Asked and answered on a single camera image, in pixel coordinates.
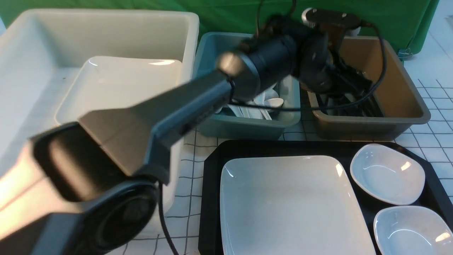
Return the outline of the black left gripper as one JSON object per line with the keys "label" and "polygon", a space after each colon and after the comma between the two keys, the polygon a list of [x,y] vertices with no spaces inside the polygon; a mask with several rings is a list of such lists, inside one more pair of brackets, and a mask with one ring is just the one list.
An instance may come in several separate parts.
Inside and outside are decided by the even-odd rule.
{"label": "black left gripper", "polygon": [[299,70],[302,88],[327,95],[361,95],[367,91],[372,81],[346,64],[339,53],[345,36],[359,30],[364,21],[352,13],[305,9],[302,22],[314,30],[303,47]]}

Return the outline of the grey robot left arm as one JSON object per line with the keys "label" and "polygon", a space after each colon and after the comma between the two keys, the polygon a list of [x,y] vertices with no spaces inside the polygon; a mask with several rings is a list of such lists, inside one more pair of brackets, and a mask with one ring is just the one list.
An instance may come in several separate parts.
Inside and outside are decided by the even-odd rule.
{"label": "grey robot left arm", "polygon": [[293,76],[318,94],[375,87],[339,56],[348,30],[372,24],[352,13],[309,8],[301,21],[275,14],[217,58],[214,71],[128,108],[90,111],[31,137],[1,178],[2,255],[104,255],[134,239],[158,210],[171,147],[221,107],[247,107]]}

